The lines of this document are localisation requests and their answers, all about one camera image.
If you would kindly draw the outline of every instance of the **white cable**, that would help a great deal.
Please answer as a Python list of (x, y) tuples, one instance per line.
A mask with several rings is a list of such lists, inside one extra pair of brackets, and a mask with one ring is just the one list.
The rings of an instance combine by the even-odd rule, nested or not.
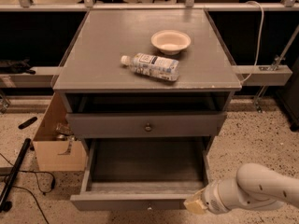
[[(262, 29), (263, 29), (264, 12), (263, 12), (262, 6), (258, 2), (248, 1), (247, 3), (248, 4), (252, 4), (252, 5), (257, 5), (261, 9), (261, 12), (262, 12), (260, 29), (259, 29), (259, 36), (258, 36), (258, 44), (257, 44), (257, 49), (256, 49), (255, 61), (254, 61), (254, 65), (253, 65), (253, 66), (256, 66), (256, 64), (258, 62), (258, 59), (259, 59), (259, 54), (260, 54), (261, 34), (262, 34)], [(246, 80), (248, 80), (251, 77), (251, 75), (252, 75), (252, 72), (248, 76), (246, 76), (246, 78), (244, 78), (243, 80), (241, 80), (240, 82), (244, 83)]]

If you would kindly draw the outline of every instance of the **plastic bottle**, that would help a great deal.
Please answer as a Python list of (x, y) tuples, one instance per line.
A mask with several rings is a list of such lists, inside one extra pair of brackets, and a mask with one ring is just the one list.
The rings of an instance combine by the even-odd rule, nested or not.
[(138, 53), (134, 57), (122, 56), (121, 63), (129, 66), (131, 71), (145, 76), (169, 81), (178, 79), (177, 60)]

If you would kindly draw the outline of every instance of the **floor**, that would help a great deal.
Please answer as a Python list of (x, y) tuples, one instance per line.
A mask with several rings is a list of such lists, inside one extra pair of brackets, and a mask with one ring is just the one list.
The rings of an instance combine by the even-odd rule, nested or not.
[[(43, 118), (49, 100), (12, 101), (12, 106), (0, 115), (0, 152), (11, 162), (18, 156), (26, 137), (33, 138)], [(212, 179), (229, 178), (237, 168), (246, 162), (257, 162), (275, 171), (299, 178), (299, 133), (289, 129), (289, 122), (277, 102), (266, 97), (261, 102), (263, 113), (257, 113), (250, 99), (235, 99), (229, 106), (228, 118), (220, 135), (214, 140), (208, 154)], [(19, 130), (22, 122), (37, 116), (38, 120), (28, 128)], [(0, 166), (8, 164), (0, 157)], [(28, 150), (23, 161), (23, 170), (38, 170), (34, 151)], [(31, 190), (36, 196), (49, 223), (299, 223), (298, 209), (285, 204), (276, 211), (251, 212), (233, 210), (225, 215), (206, 213), (197, 216), (186, 210), (181, 211), (129, 211), (129, 212), (80, 212), (69, 201), (70, 195), (79, 193), (82, 172), (55, 172), (56, 187), (43, 195), (37, 187), (33, 174), (19, 173), (15, 185)], [(50, 184), (48, 175), (39, 175), (42, 189)], [(22, 189), (12, 189), (9, 199), (13, 207), (9, 212), (0, 213), (0, 223), (46, 223), (37, 209), (33, 197)]]

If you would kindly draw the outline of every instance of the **black pole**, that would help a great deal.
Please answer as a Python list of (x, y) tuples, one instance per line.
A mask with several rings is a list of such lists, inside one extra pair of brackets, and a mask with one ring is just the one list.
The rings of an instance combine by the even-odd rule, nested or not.
[(22, 145), (22, 147), (21, 147), (19, 156), (16, 159), (16, 162), (15, 162), (14, 166), (12, 167), (12, 169), (10, 171), (10, 174), (9, 174), (8, 179), (7, 179), (6, 185), (4, 186), (4, 188), (2, 190), (2, 193), (1, 193), (1, 196), (0, 196), (0, 213), (2, 211), (9, 211), (9, 209), (12, 206), (11, 202), (7, 202), (7, 197), (10, 193), (10, 190), (13, 186), (13, 183), (14, 183), (14, 181), (17, 177), (17, 174), (20, 170), (21, 163), (22, 163), (22, 161), (25, 157), (25, 154), (26, 154), (26, 151), (27, 151), (28, 147), (30, 146), (30, 143), (31, 143), (31, 139), (26, 138), (23, 145)]

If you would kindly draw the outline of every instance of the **cord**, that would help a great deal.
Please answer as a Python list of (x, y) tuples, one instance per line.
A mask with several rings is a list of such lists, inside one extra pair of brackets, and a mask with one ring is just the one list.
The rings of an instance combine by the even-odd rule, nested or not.
[[(264, 12), (263, 12), (263, 8), (261, 6), (261, 4), (259, 4), (256, 1), (248, 1), (248, 4), (252, 4), (252, 5), (257, 5), (262, 12), (262, 17), (261, 17), (261, 23), (260, 23), (260, 28), (259, 28), (259, 35), (258, 35), (258, 44), (257, 44), (257, 49), (256, 49), (256, 55), (255, 55), (255, 61), (254, 61), (254, 65), (256, 66), (258, 59), (259, 59), (259, 54), (260, 54), (260, 46), (261, 46), (261, 34), (262, 34), (262, 29), (263, 29), (263, 18), (264, 18)], [(246, 80), (248, 80), (251, 77), (252, 73), (250, 73), (248, 76), (246, 76), (243, 80), (241, 80), (241, 83), (244, 83)]]
[[(13, 164), (12, 164), (6, 157), (5, 157), (2, 153), (0, 153), (0, 156), (1, 156), (5, 161), (7, 161), (11, 166), (14, 166), (14, 165), (13, 165)], [(43, 195), (46, 195), (46, 193), (50, 193), (50, 192), (55, 188), (56, 179), (55, 179), (55, 176), (54, 176), (52, 173), (50, 173), (50, 172), (25, 171), (25, 170), (19, 170), (19, 172), (27, 173), (27, 174), (35, 174), (38, 189), (39, 189), (40, 192), (43, 193)], [(37, 176), (37, 174), (48, 174), (48, 175), (51, 175), (51, 176), (52, 176), (52, 182), (51, 182), (51, 184), (50, 184), (50, 190), (49, 190), (49, 191), (43, 191), (43, 190), (40, 188), (40, 186), (39, 186), (39, 180), (38, 180), (38, 176)], [(36, 205), (37, 205), (37, 207), (38, 207), (40, 213), (42, 214), (43, 218), (45, 219), (45, 221), (47, 222), (47, 224), (49, 224), (49, 222), (48, 222), (48, 220), (47, 220), (47, 218), (46, 218), (46, 216), (45, 216), (43, 210), (41, 209), (41, 207), (40, 207), (40, 205), (39, 205), (39, 203), (38, 203), (38, 201), (37, 201), (36, 196), (34, 195), (34, 193), (33, 193), (31, 190), (26, 189), (26, 188), (23, 188), (23, 187), (19, 187), (19, 186), (12, 186), (12, 187), (13, 187), (13, 188), (16, 188), (16, 189), (23, 189), (23, 190), (28, 191), (28, 192), (33, 196), (33, 198), (35, 199), (35, 201), (36, 201)]]

